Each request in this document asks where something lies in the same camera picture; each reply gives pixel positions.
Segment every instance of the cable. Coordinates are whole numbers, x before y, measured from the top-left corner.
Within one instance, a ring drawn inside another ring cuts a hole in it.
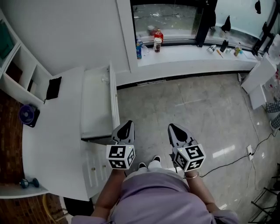
[[[271,135],[272,135],[273,137],[275,137],[276,134],[277,134],[277,131],[276,131],[275,135],[273,135],[273,133],[270,133],[269,136],[268,136],[266,139],[262,140],[262,141],[257,145],[257,147],[258,147],[262,142],[268,140],[269,137],[270,137]],[[245,157],[248,157],[248,156],[250,156],[250,155],[254,155],[254,154],[256,153],[257,147],[255,148],[255,151],[254,151],[252,154],[243,156],[243,157],[239,158],[238,160],[236,160],[236,161],[234,161],[234,162],[232,162],[232,163],[230,163],[230,164],[223,165],[223,166],[219,166],[219,167],[217,167],[217,168],[215,168],[215,169],[213,169],[213,170],[210,170],[208,173],[206,173],[205,175],[200,176],[200,177],[205,177],[206,175],[208,175],[209,173],[211,173],[211,172],[214,171],[214,170],[217,170],[217,169],[219,169],[219,168],[221,168],[221,167],[229,166],[229,165],[234,164],[234,163],[236,163],[237,161],[239,161],[239,160],[241,160],[241,159],[243,159],[243,158],[245,158]]]

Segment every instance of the white desk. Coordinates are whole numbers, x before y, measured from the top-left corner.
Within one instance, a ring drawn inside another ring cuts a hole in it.
[[[24,173],[52,194],[88,200],[103,188],[111,169],[106,146],[81,137],[109,135],[119,125],[115,77],[112,66],[110,72],[74,68],[54,78],[60,76],[58,98],[40,108],[34,128],[23,128]]]

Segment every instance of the tiled floor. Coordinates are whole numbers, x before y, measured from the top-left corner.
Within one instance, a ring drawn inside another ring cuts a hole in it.
[[[267,138],[271,129],[264,109],[253,111],[238,84],[236,74],[229,74],[119,90],[121,122],[130,119],[135,124],[136,158],[132,170],[140,161],[148,163],[156,154],[161,156],[164,168],[172,168],[167,132],[170,123],[188,128],[203,145],[207,158],[201,175],[246,155],[248,145],[258,144],[257,134],[260,140]],[[252,162],[243,158],[203,178],[218,207],[235,210],[241,223],[248,222],[255,213],[251,200],[276,173],[279,143],[280,134],[261,144],[253,159],[256,174]]]

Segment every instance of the wooden floor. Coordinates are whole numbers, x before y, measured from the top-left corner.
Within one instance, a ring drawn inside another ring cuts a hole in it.
[[[24,178],[22,166],[22,123],[18,111],[22,106],[0,90],[0,185],[19,184]],[[63,215],[59,197],[47,194],[49,210],[54,218]],[[42,196],[21,199],[0,199],[0,223],[51,223],[46,215]],[[67,223],[64,218],[60,224]]]

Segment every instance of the person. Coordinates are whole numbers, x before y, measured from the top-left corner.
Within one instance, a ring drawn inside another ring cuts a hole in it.
[[[275,103],[266,103],[265,110],[268,113],[280,112],[280,101],[277,101]],[[280,128],[280,113],[272,121],[269,121],[269,124],[274,132],[277,131],[277,129]]]
[[[74,216],[72,224],[238,223],[235,212],[216,206],[197,171],[186,172],[185,178],[188,184],[163,169],[159,156],[148,167],[139,163],[138,171],[127,178],[123,170],[113,170],[91,217]]]

